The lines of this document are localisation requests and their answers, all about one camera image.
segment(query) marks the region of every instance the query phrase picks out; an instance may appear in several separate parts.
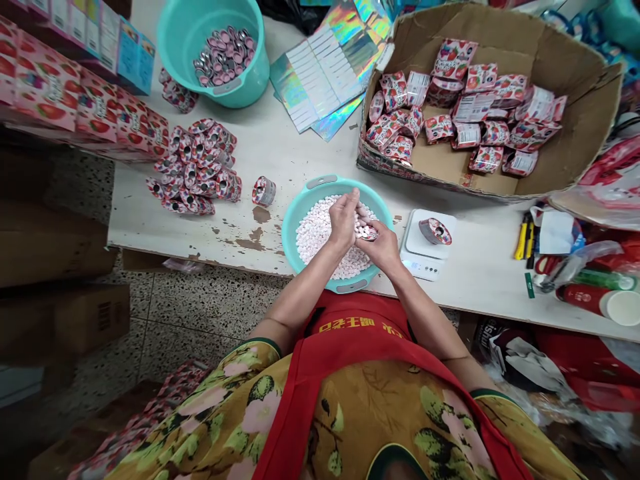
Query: white candy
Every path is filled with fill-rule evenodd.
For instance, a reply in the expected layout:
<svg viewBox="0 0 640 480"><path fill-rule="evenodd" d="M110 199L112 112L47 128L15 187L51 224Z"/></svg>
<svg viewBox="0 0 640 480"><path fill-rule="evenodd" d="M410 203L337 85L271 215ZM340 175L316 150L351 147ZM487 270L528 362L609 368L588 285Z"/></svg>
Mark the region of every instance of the white candy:
<svg viewBox="0 0 640 480"><path fill-rule="evenodd" d="M309 264L329 239L331 234L329 208L338 198L340 198L340 195L332 195L319 200L300 221L300 226L295 230L297 234L295 244L298 248L298 254L305 265ZM377 220L377 218L366 205L358 202L357 210L353 213L353 229L355 230L356 238L366 236L366 233L369 232L366 220ZM370 266L369 257L362 250L353 246L342 258L331 278L333 280L353 278Z"/></svg>

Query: hand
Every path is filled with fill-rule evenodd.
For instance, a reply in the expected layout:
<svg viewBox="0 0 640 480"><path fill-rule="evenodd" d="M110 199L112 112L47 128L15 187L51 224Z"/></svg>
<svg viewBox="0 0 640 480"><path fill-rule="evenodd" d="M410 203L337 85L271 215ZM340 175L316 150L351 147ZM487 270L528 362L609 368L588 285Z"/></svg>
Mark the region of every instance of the hand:
<svg viewBox="0 0 640 480"><path fill-rule="evenodd" d="M372 220L369 225L378 232L378 238L374 241L357 239L355 246L366 253L371 261L382 270L386 276L389 273L402 267L400 252L398 252L398 237L382 222Z"/></svg>
<svg viewBox="0 0 640 480"><path fill-rule="evenodd" d="M335 244L344 253L355 242L355 208L360 200L360 190L354 188L338 198L329 209L331 235L329 242Z"/></svg>

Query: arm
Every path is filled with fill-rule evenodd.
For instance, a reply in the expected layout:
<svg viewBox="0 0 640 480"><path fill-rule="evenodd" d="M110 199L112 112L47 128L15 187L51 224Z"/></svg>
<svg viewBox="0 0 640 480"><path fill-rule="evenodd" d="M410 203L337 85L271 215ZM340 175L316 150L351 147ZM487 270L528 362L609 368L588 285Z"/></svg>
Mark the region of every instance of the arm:
<svg viewBox="0 0 640 480"><path fill-rule="evenodd" d="M478 388L497 389L471 356L440 307L429 298L402 264L395 233L381 222L373 221L371 224L378 230L378 238L374 242L358 239L356 246L391 280L418 344L442 361L468 391Z"/></svg>
<svg viewBox="0 0 640 480"><path fill-rule="evenodd" d="M343 195L329 209L331 235L309 264L296 276L249 334L276 342L283 355L293 350L293 342L313 310L322 290L355 241L353 213L360 199L358 189Z"/></svg>

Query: paint stain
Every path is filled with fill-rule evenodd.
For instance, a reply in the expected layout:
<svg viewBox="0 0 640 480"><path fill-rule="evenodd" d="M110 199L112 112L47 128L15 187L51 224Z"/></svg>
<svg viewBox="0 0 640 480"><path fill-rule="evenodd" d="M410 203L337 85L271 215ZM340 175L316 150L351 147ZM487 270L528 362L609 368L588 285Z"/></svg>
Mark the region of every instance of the paint stain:
<svg viewBox="0 0 640 480"><path fill-rule="evenodd" d="M264 251L266 248L262 246L260 243L260 237L262 237L262 227L256 228L253 232L249 234L250 240L242 240L238 239L235 242L240 245L242 248L249 248L252 250Z"/></svg>
<svg viewBox="0 0 640 480"><path fill-rule="evenodd" d="M266 223L271 220L271 214L269 213L269 210L265 210L258 205L253 209L253 219L260 224Z"/></svg>

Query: red apron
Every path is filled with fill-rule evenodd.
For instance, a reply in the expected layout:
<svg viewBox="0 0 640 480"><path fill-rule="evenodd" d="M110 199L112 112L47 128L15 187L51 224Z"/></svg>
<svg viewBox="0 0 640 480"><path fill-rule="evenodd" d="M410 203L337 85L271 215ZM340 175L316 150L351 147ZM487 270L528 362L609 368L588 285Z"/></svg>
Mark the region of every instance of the red apron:
<svg viewBox="0 0 640 480"><path fill-rule="evenodd" d="M297 480L322 381L348 365L374 360L405 361L447 382L473 414L498 478L533 479L515 447L455 376L440 360L411 342L406 314L398 300L362 292L336 295L325 291L310 321L313 324L306 332L311 336L298 340L293 350L280 406L253 480Z"/></svg>

